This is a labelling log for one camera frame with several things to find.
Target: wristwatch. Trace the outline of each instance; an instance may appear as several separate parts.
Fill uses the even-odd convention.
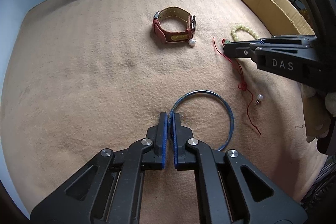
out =
[[[161,27],[160,20],[168,17],[178,17],[186,22],[184,32],[169,32]],[[187,11],[179,7],[168,7],[156,12],[153,17],[153,30],[162,42],[176,43],[188,42],[193,38],[196,29],[196,16],[191,15]]]

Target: bracelet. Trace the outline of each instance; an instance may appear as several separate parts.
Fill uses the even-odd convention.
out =
[[[234,25],[231,29],[231,35],[232,35],[233,39],[235,40],[235,42],[239,41],[238,35],[236,33],[236,31],[239,30],[239,29],[248,32],[250,35],[252,35],[254,37],[255,40],[259,39],[259,35],[257,35],[256,32],[253,31],[250,27],[247,27],[247,26],[242,25],[242,24],[238,24],[238,25]]]

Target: beige cloth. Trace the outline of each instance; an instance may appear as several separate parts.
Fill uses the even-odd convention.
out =
[[[154,40],[153,15],[174,5],[197,16],[193,48]],[[212,42],[220,47],[237,23],[269,36],[240,0],[47,0],[29,11],[1,102],[3,151],[28,211],[101,149],[117,151],[144,137],[161,111],[197,89],[230,104],[235,132],[228,148],[300,200],[326,157],[296,128],[304,123],[297,84],[242,59],[249,89],[264,95],[250,108],[262,135],[251,126],[250,95],[238,90],[231,64]],[[229,118],[217,101],[197,97],[178,110],[196,138],[216,149],[225,141]],[[166,170],[146,173],[142,200],[142,223],[198,222],[193,172],[175,171],[170,150]]]

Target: brown cardboard box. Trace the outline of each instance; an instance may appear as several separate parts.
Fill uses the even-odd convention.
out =
[[[312,34],[313,29],[289,0],[242,0],[272,35]]]

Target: red cord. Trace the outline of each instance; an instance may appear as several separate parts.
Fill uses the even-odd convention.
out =
[[[225,42],[225,39],[222,40],[223,47],[225,47],[225,43],[224,43],[224,42]],[[239,75],[240,75],[240,83],[238,84],[238,89],[240,89],[240,90],[242,90],[242,91],[246,91],[246,90],[247,90],[247,91],[251,94],[252,99],[251,99],[250,103],[248,104],[248,106],[247,106],[247,108],[246,108],[246,114],[247,114],[247,116],[248,116],[248,118],[249,118],[249,120],[250,120],[251,125],[253,125],[254,128],[258,131],[259,135],[261,135],[261,132],[260,132],[259,129],[253,124],[253,122],[252,122],[252,120],[251,120],[251,118],[250,118],[249,107],[250,107],[250,105],[251,105],[252,102],[253,102],[253,94],[252,94],[252,92],[247,88],[247,83],[245,82],[244,74],[243,74],[243,69],[242,69],[241,65],[239,64],[238,60],[235,59],[236,63],[238,64],[238,68],[237,68],[237,67],[234,65],[234,63],[232,62],[232,60],[231,60],[230,58],[228,58],[225,54],[221,53],[221,52],[217,49],[217,47],[216,47],[216,43],[215,43],[215,38],[213,38],[213,44],[214,44],[216,50],[219,52],[219,54],[221,54],[223,57],[225,57],[227,60],[229,60],[230,63],[232,64],[233,68],[239,73]]]

